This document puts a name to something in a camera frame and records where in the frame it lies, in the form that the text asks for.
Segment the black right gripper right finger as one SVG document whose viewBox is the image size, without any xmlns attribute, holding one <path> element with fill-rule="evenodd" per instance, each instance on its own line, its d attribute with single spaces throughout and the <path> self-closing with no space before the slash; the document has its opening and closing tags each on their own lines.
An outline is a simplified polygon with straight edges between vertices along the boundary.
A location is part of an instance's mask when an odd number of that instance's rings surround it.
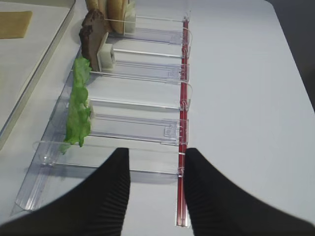
<svg viewBox="0 0 315 236">
<path fill-rule="evenodd" d="M 184 191 L 195 236 L 313 236 L 315 227 L 230 181 L 196 148 L 186 150 Z"/>
</svg>

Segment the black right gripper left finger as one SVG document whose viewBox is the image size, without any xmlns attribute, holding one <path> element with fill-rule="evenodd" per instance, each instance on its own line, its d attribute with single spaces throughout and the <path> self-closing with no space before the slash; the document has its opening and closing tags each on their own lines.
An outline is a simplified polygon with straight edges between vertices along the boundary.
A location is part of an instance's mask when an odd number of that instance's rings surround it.
<svg viewBox="0 0 315 236">
<path fill-rule="evenodd" d="M 119 236 L 130 195 L 128 148 L 48 205 L 0 227 L 2 236 Z"/>
</svg>

